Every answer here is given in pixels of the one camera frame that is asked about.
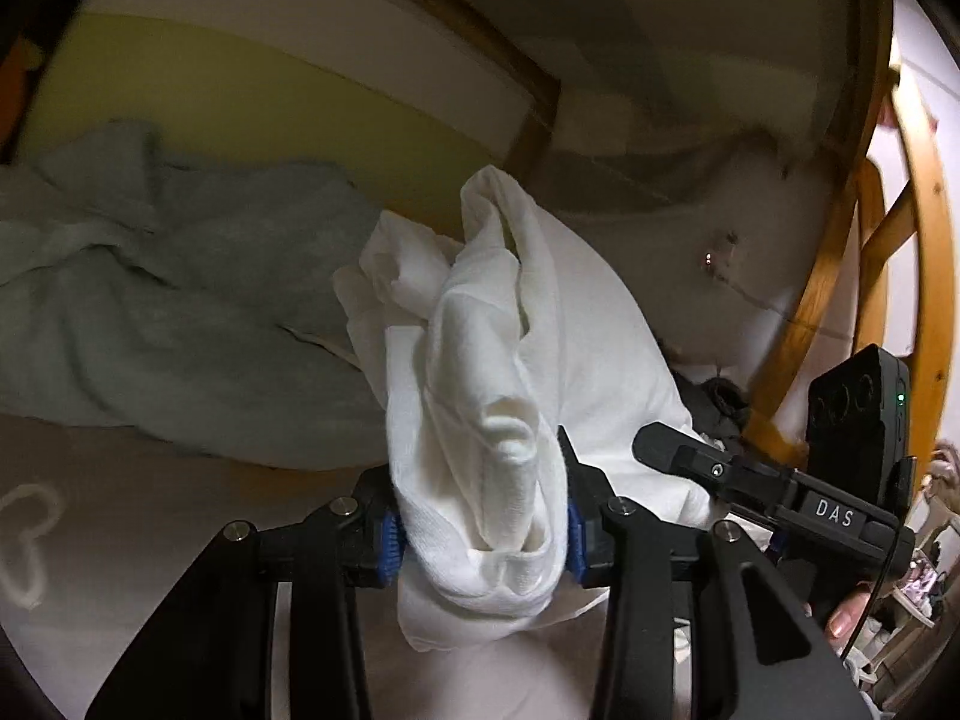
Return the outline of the person's right hand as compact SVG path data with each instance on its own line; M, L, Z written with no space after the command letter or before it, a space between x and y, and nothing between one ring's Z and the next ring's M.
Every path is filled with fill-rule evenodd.
M850 642L857 623L871 603L871 593L871 587L859 585L828 614L827 621L820 624L825 639L832 647L841 647Z

